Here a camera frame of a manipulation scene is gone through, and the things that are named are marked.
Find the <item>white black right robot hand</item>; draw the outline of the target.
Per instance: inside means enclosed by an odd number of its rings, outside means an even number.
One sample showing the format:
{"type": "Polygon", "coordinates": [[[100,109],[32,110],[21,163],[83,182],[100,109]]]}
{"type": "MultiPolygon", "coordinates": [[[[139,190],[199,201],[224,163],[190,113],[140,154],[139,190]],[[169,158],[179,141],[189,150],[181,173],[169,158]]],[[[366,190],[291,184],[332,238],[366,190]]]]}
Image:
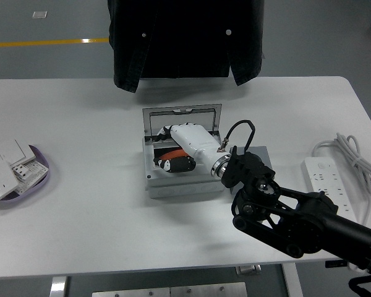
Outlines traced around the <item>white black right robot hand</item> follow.
{"type": "Polygon", "coordinates": [[[154,159],[156,166],[168,173],[192,171],[202,164],[213,177],[220,177],[231,155],[220,148],[219,142],[201,125],[185,123],[163,127],[155,140],[172,139],[179,146],[154,159]]]}

